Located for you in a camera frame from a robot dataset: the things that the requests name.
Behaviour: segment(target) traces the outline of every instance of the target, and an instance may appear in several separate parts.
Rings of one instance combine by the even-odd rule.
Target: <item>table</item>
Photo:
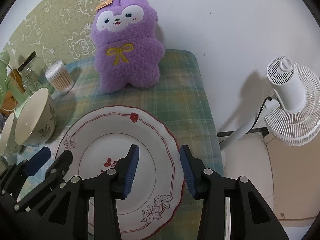
[[[191,52],[166,50],[159,63],[161,77],[156,86],[139,89],[128,85],[113,94],[99,91],[100,79],[94,69],[94,57],[67,64],[66,67],[75,85],[66,95],[53,95],[58,112],[57,127],[45,144],[51,149],[51,159],[34,177],[28,178],[20,197],[44,179],[44,173],[54,162],[59,143],[68,128],[84,114],[111,105],[134,106],[148,111],[168,127],[179,146],[188,144],[193,155],[202,159],[206,167],[223,175],[217,133],[199,67]],[[42,147],[27,147],[16,161],[30,159]],[[202,201],[195,201],[187,187],[183,194],[172,220],[150,239],[196,239]]]

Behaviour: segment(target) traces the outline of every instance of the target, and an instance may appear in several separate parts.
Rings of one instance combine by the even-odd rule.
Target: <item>power cord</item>
[[[262,109],[263,109],[263,107],[264,107],[264,104],[266,103],[267,100],[271,101],[272,98],[271,98],[271,97],[267,97],[267,98],[263,101],[263,103],[262,103],[262,105],[261,105],[261,107],[260,107],[260,111],[259,111],[259,113],[258,113],[258,115],[257,115],[257,117],[256,117],[256,120],[254,120],[254,123],[253,123],[253,126],[251,127],[251,129],[253,129],[253,127],[256,125],[256,123],[257,123],[257,121],[258,121],[258,119],[259,119],[259,116],[260,116],[260,114],[261,114],[261,112],[262,112]]]

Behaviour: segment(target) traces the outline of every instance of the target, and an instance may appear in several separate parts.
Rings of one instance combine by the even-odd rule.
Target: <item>black lid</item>
[[[26,60],[21,64],[21,66],[18,68],[18,71],[21,72],[26,65],[29,64],[29,62],[37,55],[37,53],[34,51],[32,52],[27,58]]]

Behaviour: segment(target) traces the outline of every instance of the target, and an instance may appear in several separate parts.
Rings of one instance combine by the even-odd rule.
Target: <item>purple fur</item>
[[[97,29],[97,20],[102,12],[112,11],[113,16],[121,15],[129,5],[142,8],[142,20],[129,22],[127,27],[117,31]],[[158,82],[158,63],[164,56],[164,46],[155,38],[157,21],[156,11],[147,0],[113,0],[110,5],[98,11],[92,24],[91,37],[97,47],[94,67],[100,74],[100,89],[103,92],[113,93],[128,83],[135,87],[148,88]],[[133,45],[133,50],[123,51],[123,56],[129,62],[125,62],[119,55],[118,64],[114,65],[117,54],[108,56],[107,51],[110,48],[121,48],[128,43]]]

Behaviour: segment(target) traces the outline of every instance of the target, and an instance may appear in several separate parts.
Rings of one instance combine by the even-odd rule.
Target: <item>stuffed animal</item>
[[[113,0],[98,10],[91,37],[101,91],[112,93],[128,83],[148,88],[158,82],[164,46],[155,38],[157,21],[147,0]]]

